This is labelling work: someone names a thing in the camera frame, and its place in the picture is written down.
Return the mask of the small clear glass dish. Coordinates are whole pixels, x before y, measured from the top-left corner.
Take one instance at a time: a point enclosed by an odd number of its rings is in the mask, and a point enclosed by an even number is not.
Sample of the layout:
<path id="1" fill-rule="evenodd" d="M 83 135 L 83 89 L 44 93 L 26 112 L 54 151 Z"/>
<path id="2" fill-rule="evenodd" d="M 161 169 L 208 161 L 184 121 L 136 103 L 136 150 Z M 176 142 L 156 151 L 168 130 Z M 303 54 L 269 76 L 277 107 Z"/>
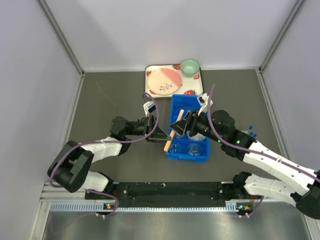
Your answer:
<path id="1" fill-rule="evenodd" d="M 183 136 L 181 136 L 181 135 L 179 135 L 179 134 L 175 134 L 175 136 L 174 136 L 175 138 L 177 138 L 177 139 L 181 139 L 181 138 L 183 138 Z"/>

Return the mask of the wooden tweezers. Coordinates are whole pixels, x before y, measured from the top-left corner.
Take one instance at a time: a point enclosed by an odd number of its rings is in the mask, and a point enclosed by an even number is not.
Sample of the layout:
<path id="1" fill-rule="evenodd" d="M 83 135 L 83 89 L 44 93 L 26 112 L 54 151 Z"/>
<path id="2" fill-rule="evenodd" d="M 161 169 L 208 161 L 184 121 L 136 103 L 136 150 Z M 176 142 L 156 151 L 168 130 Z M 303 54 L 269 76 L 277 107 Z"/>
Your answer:
<path id="1" fill-rule="evenodd" d="M 177 118 L 176 118 L 176 121 L 180 121 L 181 119 L 182 119 L 182 117 L 183 117 L 183 114 L 184 114 L 184 109 L 181 109 L 180 111 L 179 111 L 179 114 L 178 114 L 178 116 L 177 116 Z M 170 132 L 170 140 L 168 140 L 167 142 L 166 142 L 166 144 L 165 144 L 165 146 L 164 146 L 164 151 L 165 152 L 168 152 L 168 150 L 169 150 L 169 148 L 170 148 L 170 146 L 171 146 L 171 143 L 172 143 L 172 141 L 173 141 L 173 139 L 174 139 L 174 136 L 175 136 L 175 134 L 176 134 L 176 132 L 174 131 L 174 130 L 172 130 L 171 132 Z"/>

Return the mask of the blue plastic bin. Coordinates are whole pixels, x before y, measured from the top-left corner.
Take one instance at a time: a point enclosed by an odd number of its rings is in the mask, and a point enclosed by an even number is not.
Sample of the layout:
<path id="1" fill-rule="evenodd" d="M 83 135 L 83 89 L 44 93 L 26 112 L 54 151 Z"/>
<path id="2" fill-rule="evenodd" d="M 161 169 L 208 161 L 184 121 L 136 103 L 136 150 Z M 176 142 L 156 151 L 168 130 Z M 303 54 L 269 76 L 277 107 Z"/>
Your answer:
<path id="1" fill-rule="evenodd" d="M 178 117 L 179 112 L 173 111 L 173 105 L 199 105 L 196 95 L 184 95 L 184 94 L 174 94 L 171 97 L 171 107 L 170 107 L 170 119 L 169 123 L 175 123 Z M 188 111 L 184 111 L 183 117 L 187 115 Z M 183 138 L 173 138 L 172 143 L 179 143 L 182 148 L 181 152 L 178 154 L 170 153 L 169 151 L 166 153 L 167 158 L 170 160 L 187 160 L 193 161 L 197 163 L 205 163 L 207 159 L 210 157 L 210 139 L 205 138 L 204 141 L 193 141 L 189 139 L 189 131 L 186 132 Z M 198 156 L 189 155 L 188 154 L 188 145 L 191 143 L 198 143 L 202 146 L 202 154 Z"/>

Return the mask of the clear glass flask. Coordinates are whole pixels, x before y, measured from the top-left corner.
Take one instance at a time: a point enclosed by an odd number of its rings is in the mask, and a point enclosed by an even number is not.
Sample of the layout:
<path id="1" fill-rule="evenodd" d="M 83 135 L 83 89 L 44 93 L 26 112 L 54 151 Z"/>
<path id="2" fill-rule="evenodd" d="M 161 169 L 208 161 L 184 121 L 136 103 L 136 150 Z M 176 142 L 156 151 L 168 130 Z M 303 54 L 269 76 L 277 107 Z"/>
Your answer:
<path id="1" fill-rule="evenodd" d="M 187 152 L 191 156 L 200 156 L 202 154 L 203 148 L 199 143 L 191 143 L 188 145 Z"/>

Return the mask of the plastic bag with contents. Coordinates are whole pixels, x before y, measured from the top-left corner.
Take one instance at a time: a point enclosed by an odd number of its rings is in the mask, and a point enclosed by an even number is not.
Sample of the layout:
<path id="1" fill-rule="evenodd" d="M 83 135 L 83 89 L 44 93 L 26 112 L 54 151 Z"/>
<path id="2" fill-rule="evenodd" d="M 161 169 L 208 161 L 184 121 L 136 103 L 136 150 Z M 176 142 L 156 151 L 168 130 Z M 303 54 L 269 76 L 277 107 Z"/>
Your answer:
<path id="1" fill-rule="evenodd" d="M 197 133 L 196 135 L 193 135 L 193 136 L 189 135 L 188 138 L 192 141 L 200 141 L 200 142 L 206 139 L 206 137 L 200 133 Z"/>

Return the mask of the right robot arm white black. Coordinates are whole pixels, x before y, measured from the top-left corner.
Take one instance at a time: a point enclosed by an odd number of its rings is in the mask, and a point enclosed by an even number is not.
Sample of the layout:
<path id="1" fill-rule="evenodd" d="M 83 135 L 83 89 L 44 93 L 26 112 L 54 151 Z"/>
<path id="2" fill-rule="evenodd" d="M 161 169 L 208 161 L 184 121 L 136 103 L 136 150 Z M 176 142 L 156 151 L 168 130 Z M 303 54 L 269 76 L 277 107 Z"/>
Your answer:
<path id="1" fill-rule="evenodd" d="M 254 137 L 236 129 L 235 120 L 224 110 L 211 114 L 189 111 L 170 125 L 177 134 L 201 134 L 215 142 L 228 156 L 253 165 L 275 177 L 274 180 L 241 172 L 233 179 L 233 192 L 272 198 L 294 206 L 304 215 L 320 218 L 320 173 L 298 165 L 264 146 Z"/>

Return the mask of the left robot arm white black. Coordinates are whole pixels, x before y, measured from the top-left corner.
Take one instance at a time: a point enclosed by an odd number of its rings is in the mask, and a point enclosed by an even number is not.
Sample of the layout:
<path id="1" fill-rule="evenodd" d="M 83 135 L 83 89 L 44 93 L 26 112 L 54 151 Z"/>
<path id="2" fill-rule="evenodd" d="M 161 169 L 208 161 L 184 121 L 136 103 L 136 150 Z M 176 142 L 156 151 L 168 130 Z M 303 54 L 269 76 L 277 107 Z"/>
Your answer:
<path id="1" fill-rule="evenodd" d="M 127 136 L 141 136 L 151 143 L 171 140 L 151 114 L 137 121 L 116 116 L 111 122 L 109 137 L 87 144 L 68 141 L 48 168 L 47 175 L 70 193 L 90 190 L 109 198 L 114 191 L 113 180 L 103 173 L 91 172 L 90 167 L 94 162 L 126 153 L 134 142 Z"/>

